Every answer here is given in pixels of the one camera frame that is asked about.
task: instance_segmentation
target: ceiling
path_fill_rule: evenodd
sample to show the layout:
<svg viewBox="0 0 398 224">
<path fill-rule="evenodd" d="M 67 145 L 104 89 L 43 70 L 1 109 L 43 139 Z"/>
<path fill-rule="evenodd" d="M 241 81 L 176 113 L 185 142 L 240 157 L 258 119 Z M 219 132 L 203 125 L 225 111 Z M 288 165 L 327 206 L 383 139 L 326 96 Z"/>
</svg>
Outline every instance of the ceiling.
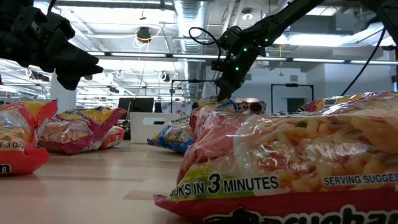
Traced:
<svg viewBox="0 0 398 224">
<path fill-rule="evenodd" d="M 66 1 L 58 0 L 53 12 L 59 13 L 66 17 L 76 31 L 76 36 L 70 42 L 86 51 L 99 52 L 156 52 L 156 53 L 182 53 L 180 41 L 187 39 L 181 37 L 178 33 L 177 15 L 172 9 L 171 0 L 165 0 L 166 9 L 150 9 L 159 4 L 160 0 L 136 0 L 136 1 Z M 240 0 L 231 2 L 230 0 L 204 1 L 206 5 L 205 28 L 215 37 L 220 37 L 223 33 L 223 27 L 226 21 L 229 26 L 238 25 L 242 29 L 252 26 L 262 17 L 267 16 L 278 9 L 281 1 L 278 0 Z M 45 9 L 48 5 L 45 1 L 36 1 L 35 6 Z M 233 6 L 233 13 L 228 18 L 228 6 Z M 250 11 L 251 19 L 244 20 L 242 10 Z M 354 23 L 360 27 L 364 25 L 361 20 L 367 19 L 365 9 L 359 7 L 357 3 L 348 1 L 325 1 L 324 4 L 310 12 L 311 15 L 322 15 L 331 17 L 335 14 L 347 14 L 354 18 Z M 149 27 L 151 36 L 155 36 L 148 43 L 141 43 L 136 39 L 136 32 L 140 27 Z M 360 45 L 350 48 L 339 47 L 322 47 L 322 46 L 299 46 L 299 45 L 274 45 L 267 49 L 267 53 L 271 57 L 303 57 L 303 58 L 343 58 L 344 52 L 351 52 L 349 58 L 365 59 L 373 50 L 372 44 L 377 42 L 378 33 L 370 38 L 364 39 L 368 41 L 367 45 Z M 216 55 L 218 49 L 209 45 L 205 47 L 205 54 Z M 91 100 L 90 103 L 101 103 L 111 105 L 116 101 L 100 101 L 97 98 L 106 95 L 152 95 L 162 96 L 164 100 L 169 100 L 170 82 L 164 82 L 159 78 L 162 73 L 169 74 L 171 79 L 185 79 L 184 59 L 173 61 L 158 60 L 145 61 L 143 58 L 134 60 L 105 60 L 101 59 L 99 65 L 104 67 L 104 73 L 95 75 L 91 81 L 81 79 L 80 85 L 85 87 L 78 88 L 78 99 L 86 98 Z M 314 63 L 283 63 L 284 68 L 297 68 L 301 72 L 306 72 L 316 66 Z M 269 69 L 280 67 L 280 62 L 270 62 L 267 66 Z M 48 76 L 51 80 L 51 74 L 41 72 L 40 68 L 30 67 L 30 70 L 39 72 Z M 12 86 L 28 93 L 37 94 L 39 97 L 49 97 L 48 86 L 22 86 L 23 84 L 41 83 L 42 82 L 28 76 L 30 71 L 18 66 L 18 64 L 10 61 L 0 61 L 0 72 L 4 83 L 20 83 L 21 86 Z M 112 85 L 123 86 L 119 88 L 119 94 L 109 92 L 109 88 L 89 87 L 90 85 Z M 175 93 L 177 97 L 184 100 L 183 96 L 188 96 L 188 88 L 195 89 L 197 93 L 201 92 L 200 85 L 188 86 L 184 82 L 176 82 L 175 85 L 181 87 Z M 138 90 L 137 86 L 151 86 L 153 89 Z M 8 95 L 11 91 L 3 88 L 3 96 L 5 92 Z M 18 97 L 20 93 L 12 93 L 11 96 Z M 87 101 L 78 100 L 80 105 L 84 105 Z"/>
</svg>

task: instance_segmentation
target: table surface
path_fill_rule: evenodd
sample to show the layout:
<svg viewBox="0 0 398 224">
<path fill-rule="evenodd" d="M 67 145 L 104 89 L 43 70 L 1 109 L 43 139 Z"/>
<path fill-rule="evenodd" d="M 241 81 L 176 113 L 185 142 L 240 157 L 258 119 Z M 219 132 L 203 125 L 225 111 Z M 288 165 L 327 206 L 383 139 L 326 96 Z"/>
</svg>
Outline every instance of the table surface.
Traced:
<svg viewBox="0 0 398 224">
<path fill-rule="evenodd" d="M 0 222 L 190 223 L 152 199 L 175 187 L 181 160 L 181 154 L 127 141 L 74 156 L 51 154 L 32 175 L 0 179 Z"/>
</svg>

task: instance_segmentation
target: desk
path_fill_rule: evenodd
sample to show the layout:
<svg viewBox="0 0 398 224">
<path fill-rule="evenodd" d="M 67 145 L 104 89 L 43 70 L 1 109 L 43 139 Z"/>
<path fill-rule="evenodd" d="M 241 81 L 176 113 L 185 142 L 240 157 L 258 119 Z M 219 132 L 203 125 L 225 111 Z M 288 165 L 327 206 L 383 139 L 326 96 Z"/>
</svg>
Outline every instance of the desk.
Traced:
<svg viewBox="0 0 398 224">
<path fill-rule="evenodd" d="M 52 154 L 32 175 L 0 178 L 2 224 L 190 223 L 154 205 L 175 187 L 182 155 L 131 144 Z"/>
</svg>

